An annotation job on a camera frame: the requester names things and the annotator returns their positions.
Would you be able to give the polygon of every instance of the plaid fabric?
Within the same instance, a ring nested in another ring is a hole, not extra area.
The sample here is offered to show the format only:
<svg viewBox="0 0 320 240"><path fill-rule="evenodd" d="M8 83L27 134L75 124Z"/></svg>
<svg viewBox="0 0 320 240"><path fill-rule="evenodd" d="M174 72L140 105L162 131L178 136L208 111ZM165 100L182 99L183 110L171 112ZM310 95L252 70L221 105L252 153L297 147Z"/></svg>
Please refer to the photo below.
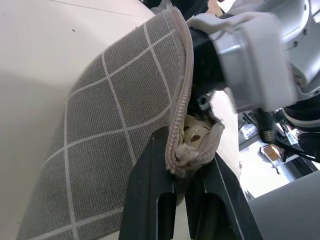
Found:
<svg viewBox="0 0 320 240"><path fill-rule="evenodd" d="M152 132L169 125L187 67L173 11L109 47L75 84L18 240L93 240L119 229L129 174Z"/></svg>

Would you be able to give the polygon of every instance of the patterned fabric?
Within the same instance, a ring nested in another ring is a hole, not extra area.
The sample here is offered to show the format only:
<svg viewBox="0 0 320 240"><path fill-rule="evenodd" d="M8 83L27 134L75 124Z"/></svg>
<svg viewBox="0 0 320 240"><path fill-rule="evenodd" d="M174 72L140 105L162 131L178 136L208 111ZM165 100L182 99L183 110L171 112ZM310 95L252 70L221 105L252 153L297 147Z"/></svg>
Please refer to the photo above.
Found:
<svg viewBox="0 0 320 240"><path fill-rule="evenodd" d="M174 11L109 47L75 84L18 240L93 240L119 229L129 174L151 134L169 125L190 67L187 25Z"/></svg>

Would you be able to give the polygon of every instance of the gray fabric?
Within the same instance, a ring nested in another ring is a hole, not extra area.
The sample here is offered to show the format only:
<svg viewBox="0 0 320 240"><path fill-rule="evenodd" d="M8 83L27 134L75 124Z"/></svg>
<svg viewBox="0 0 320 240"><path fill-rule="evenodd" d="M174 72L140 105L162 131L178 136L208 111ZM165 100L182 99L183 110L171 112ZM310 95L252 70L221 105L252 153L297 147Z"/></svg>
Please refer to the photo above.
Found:
<svg viewBox="0 0 320 240"><path fill-rule="evenodd" d="M74 85L18 240L89 240L119 229L129 174L152 132L169 125L184 79L173 11L109 47Z"/></svg>

